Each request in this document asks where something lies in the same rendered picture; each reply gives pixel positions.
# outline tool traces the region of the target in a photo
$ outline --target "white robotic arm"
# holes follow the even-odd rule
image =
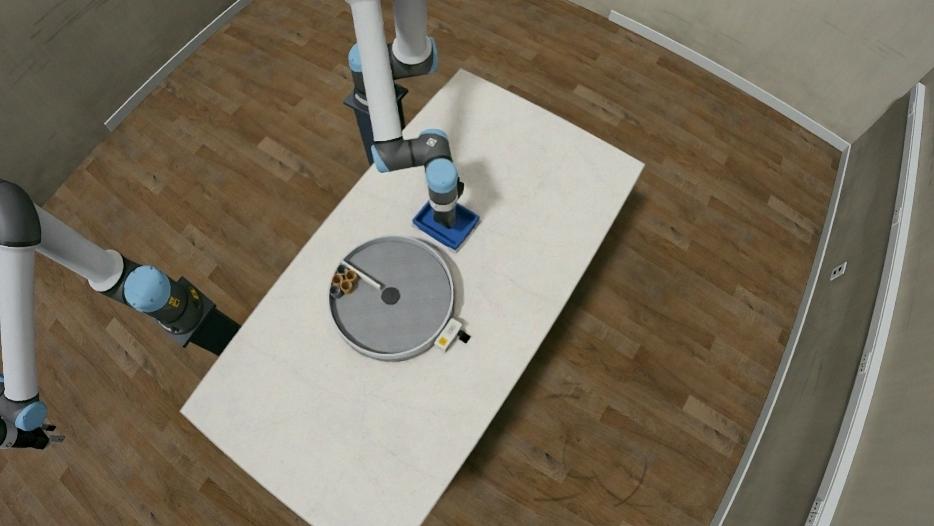
[[[88,280],[91,288],[155,318],[183,347],[192,341],[220,354],[239,325],[185,278],[174,281],[104,250],[0,179],[0,449],[44,448],[47,409],[36,369],[35,253]]]
[[[457,199],[464,189],[451,159],[447,134],[428,129],[417,139],[402,138],[395,79],[428,75],[438,68],[438,49],[427,36],[426,0],[394,0],[396,39],[386,44],[379,0],[347,0],[357,44],[350,51],[354,91],[369,108],[373,162],[381,172],[424,166],[434,220],[452,228]]]

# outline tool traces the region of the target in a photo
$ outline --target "blue tray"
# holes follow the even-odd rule
[[[456,205],[454,210],[457,222],[452,228],[447,228],[435,221],[429,203],[425,203],[425,206],[418,211],[412,223],[422,232],[456,252],[480,222],[480,217],[461,205]]]

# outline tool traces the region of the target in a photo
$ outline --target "white baseboard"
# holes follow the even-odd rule
[[[216,33],[220,28],[224,27],[224,24],[230,22],[230,19],[234,17],[237,13],[243,10],[250,2],[253,0],[236,0],[233,5],[224,10],[223,13],[217,16],[210,24],[202,29],[194,38],[188,41],[187,44],[182,46],[182,49],[178,50],[178,53],[172,56],[168,62],[162,65],[161,68],[156,70],[155,73],[149,77],[149,80],[143,83],[136,92],[130,96],[126,102],[121,105],[113,115],[104,122],[104,126],[107,126],[110,131],[113,131],[123,122],[123,119],[130,114],[141,102],[146,98],[147,95],[152,93],[156,86],[160,82],[168,78],[169,74],[175,70],[186,58],[191,56],[192,53],[198,49],[201,44],[204,44],[208,38]]]
[[[746,472],[749,465],[752,464],[752,458],[756,454],[762,435],[765,433],[765,427],[769,423],[775,404],[778,402],[778,395],[782,390],[782,384],[785,383],[785,377],[788,369],[791,367],[791,359],[794,358],[795,349],[798,346],[798,340],[801,338],[801,329],[804,326],[804,320],[807,318],[808,309],[811,307],[811,299],[814,297],[814,288],[817,286],[817,280],[821,275],[821,268],[824,263],[824,255],[827,252],[827,243],[830,240],[830,232],[833,230],[833,221],[837,215],[837,205],[840,204],[840,190],[843,188],[843,181],[846,178],[846,168],[850,160],[850,148],[843,150],[840,158],[840,167],[837,169],[837,180],[833,185],[833,193],[830,196],[830,206],[827,209],[827,217],[824,219],[824,229],[821,232],[820,242],[817,245],[817,253],[814,256],[814,263],[811,264],[811,275],[808,277],[808,284],[804,289],[804,296],[801,298],[801,305],[798,307],[798,315],[795,323],[791,327],[791,334],[788,337],[788,343],[785,345],[785,352],[782,354],[782,361],[778,364],[778,371],[775,373],[775,379],[772,380],[772,387],[765,398],[765,404],[762,412],[759,413],[759,419],[756,421],[756,427],[753,428],[749,436],[749,442],[746,443],[746,451],[733,473],[733,479],[727,486],[726,493],[720,501],[720,506],[710,521],[710,526],[722,526],[726,520],[726,515],[739,493],[739,487],[746,478]]]
[[[811,517],[806,526],[829,526],[833,521],[837,504],[843,495],[847,475],[856,456],[856,448],[869,415],[869,405],[876,389],[882,357],[892,326],[895,301],[898,298],[898,286],[901,282],[905,251],[908,247],[908,230],[911,226],[911,209],[915,198],[915,181],[918,176],[918,160],[921,150],[921,123],[924,118],[923,84],[915,85],[911,90],[908,106],[908,125],[905,130],[905,143],[902,150],[901,176],[898,181],[898,195],[895,200],[895,217],[889,231],[889,243],[882,267],[882,280],[879,293],[873,307],[869,335],[863,347],[863,356],[856,373],[856,381],[850,393],[840,433],[834,444],[833,453],[827,463],[827,470],[821,481]]]
[[[818,124],[816,121],[808,117],[807,115],[801,113],[800,111],[792,108],[790,105],[781,101],[778,97],[772,95],[771,93],[765,91],[764,89],[756,86],[752,82],[740,77],[736,73],[726,69],[725,67],[717,64],[716,62],[710,60],[709,58],[701,55],[700,53],[694,51],[693,49],[676,42],[665,35],[655,31],[654,29],[640,24],[635,20],[621,15],[616,11],[610,11],[610,21],[615,22],[624,28],[632,31],[633,33],[651,41],[663,48],[675,53],[676,55],[687,59],[694,64],[706,69],[710,73],[720,77],[721,79],[729,82],[740,91],[752,96],[756,100],[762,102],[763,104],[769,106],[775,111],[781,113],[785,117],[788,117],[796,124],[804,128],[805,130],[813,133],[814,135],[820,137],[822,140],[826,141],[828,144],[832,145],[834,148],[843,151],[846,150],[850,143],[843,140],[840,136],[834,132],[828,130],[824,126]]]

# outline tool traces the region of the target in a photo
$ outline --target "hardwood floor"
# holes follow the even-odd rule
[[[706,525],[788,339],[839,152],[583,8],[431,0],[429,15],[441,69],[403,82],[407,115],[463,68],[646,168],[425,524]],[[243,322],[367,168],[342,105],[352,43],[342,0],[255,0],[46,208]],[[0,455],[0,523],[304,524],[179,414],[213,355],[41,257],[36,295],[41,393],[67,439]]]

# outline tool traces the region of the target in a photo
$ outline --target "table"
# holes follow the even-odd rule
[[[424,170],[363,175],[246,320],[184,414],[314,526],[421,524],[483,435],[616,219],[642,163],[459,71],[406,127],[441,128],[480,224],[457,253],[412,225]],[[469,343],[402,362],[341,339],[340,258],[386,235],[428,241]]]

